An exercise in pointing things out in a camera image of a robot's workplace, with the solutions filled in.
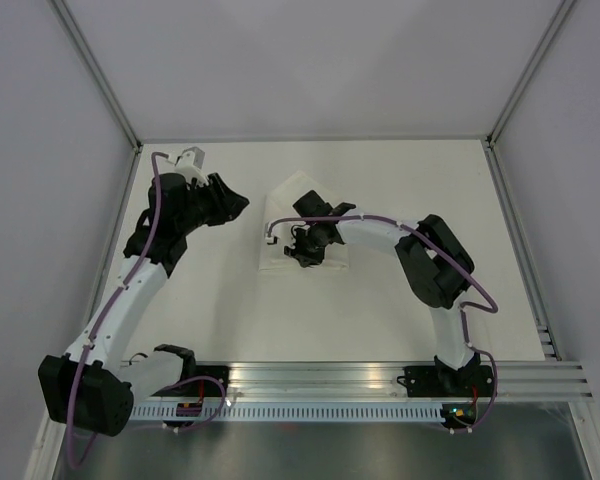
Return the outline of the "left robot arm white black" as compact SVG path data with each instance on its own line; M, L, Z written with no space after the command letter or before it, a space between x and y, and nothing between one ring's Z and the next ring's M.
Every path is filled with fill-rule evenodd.
M53 421L113 437L136 404L161 391L186 396L196 389L196 359L188 348L161 344L128 367L123 355L147 307L186 252L187 236L237 219L248 204L217 173L206 182L180 173L152 181L148 206L123 250L117 287L66 351L46 356L38 368Z

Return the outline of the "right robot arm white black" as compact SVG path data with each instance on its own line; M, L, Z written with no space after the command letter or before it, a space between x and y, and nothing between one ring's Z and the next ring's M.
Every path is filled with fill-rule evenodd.
M289 219L293 245L284 254L303 268L325 260L328 247L361 245L396 258L415 297L429 308L436 335L434 372L439 388L458 395L478 384L484 351L469 337L466 310L495 314L498 306L472 276L475 265L466 249L434 214L405 223L365 213L356 205L337 206L314 190L300 197Z

